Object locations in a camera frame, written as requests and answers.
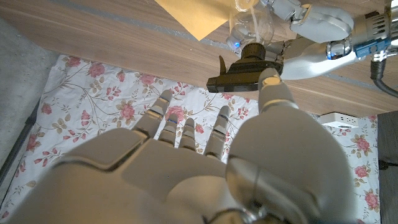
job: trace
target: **plastic bottle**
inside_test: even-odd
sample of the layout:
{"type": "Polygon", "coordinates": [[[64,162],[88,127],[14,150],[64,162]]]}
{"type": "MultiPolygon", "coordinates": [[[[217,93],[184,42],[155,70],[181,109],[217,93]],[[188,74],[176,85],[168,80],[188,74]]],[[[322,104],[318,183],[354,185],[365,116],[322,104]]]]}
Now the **plastic bottle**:
{"type": "Polygon", "coordinates": [[[262,0],[231,0],[226,42],[236,54],[253,42],[267,46],[273,35],[271,14],[262,0]]]}

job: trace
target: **robotic hand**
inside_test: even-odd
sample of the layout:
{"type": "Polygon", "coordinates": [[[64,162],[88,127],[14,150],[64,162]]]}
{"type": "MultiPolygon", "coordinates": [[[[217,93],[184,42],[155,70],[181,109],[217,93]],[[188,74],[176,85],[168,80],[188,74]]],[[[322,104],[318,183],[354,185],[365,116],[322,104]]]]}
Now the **robotic hand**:
{"type": "Polygon", "coordinates": [[[204,155],[194,121],[174,148],[177,117],[153,139],[171,100],[164,91],[132,130],[114,129],[57,162],[9,223],[353,223],[353,186],[340,145],[300,111],[274,68],[259,77],[259,115],[220,159],[222,107],[204,155]]]}

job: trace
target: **floral bedsheet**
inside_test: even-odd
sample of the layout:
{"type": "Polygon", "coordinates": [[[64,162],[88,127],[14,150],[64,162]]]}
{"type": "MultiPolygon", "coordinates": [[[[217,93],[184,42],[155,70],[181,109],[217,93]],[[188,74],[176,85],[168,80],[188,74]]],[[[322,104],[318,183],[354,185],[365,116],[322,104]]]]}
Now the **floral bedsheet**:
{"type": "MultiPolygon", "coordinates": [[[[198,153],[205,148],[219,109],[229,106],[224,162],[239,127],[258,114],[255,100],[209,93],[186,83],[61,55],[51,69],[37,122],[25,141],[25,154],[1,205],[0,222],[12,215],[51,163],[105,131],[133,127],[166,89],[172,91],[173,100],[165,117],[178,115],[177,144],[185,120],[193,118],[198,153]]],[[[359,125],[357,129],[326,129],[342,145],[352,168],[353,194],[358,201],[353,212],[358,223],[380,223],[376,116],[359,119],[359,125]]]]}

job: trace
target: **black plastic part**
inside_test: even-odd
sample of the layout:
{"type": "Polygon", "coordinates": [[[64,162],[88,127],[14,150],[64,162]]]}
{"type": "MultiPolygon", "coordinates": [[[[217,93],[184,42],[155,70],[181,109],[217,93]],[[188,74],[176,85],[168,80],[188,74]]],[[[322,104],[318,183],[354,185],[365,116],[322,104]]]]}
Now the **black plastic part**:
{"type": "Polygon", "coordinates": [[[373,80],[382,79],[385,68],[386,68],[386,60],[383,60],[381,62],[371,61],[371,79],[373,80]]]}
{"type": "Polygon", "coordinates": [[[398,91],[387,86],[381,79],[383,78],[384,69],[386,67],[386,59],[381,62],[371,61],[371,79],[374,84],[383,92],[398,98],[398,91]]]}
{"type": "Polygon", "coordinates": [[[266,58],[266,48],[259,43],[247,44],[242,50],[241,59],[252,57],[264,60],[266,58]]]}
{"type": "Polygon", "coordinates": [[[266,49],[262,44],[247,44],[243,48],[241,59],[233,63],[227,72],[220,56],[220,76],[209,78],[207,89],[211,93],[258,90],[262,71],[274,68],[281,74],[283,69],[281,63],[264,61],[265,56],[266,49]]]}
{"type": "Polygon", "coordinates": [[[379,170],[386,170],[389,166],[398,166],[398,164],[379,160],[379,170]]]}

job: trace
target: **white power strip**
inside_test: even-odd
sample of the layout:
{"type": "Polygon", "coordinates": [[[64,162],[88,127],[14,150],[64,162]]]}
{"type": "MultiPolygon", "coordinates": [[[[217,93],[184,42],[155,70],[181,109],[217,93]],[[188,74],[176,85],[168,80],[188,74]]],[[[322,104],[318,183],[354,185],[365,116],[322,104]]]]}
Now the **white power strip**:
{"type": "Polygon", "coordinates": [[[328,113],[321,115],[318,119],[322,125],[334,128],[357,128],[358,118],[341,113],[328,113]]]}

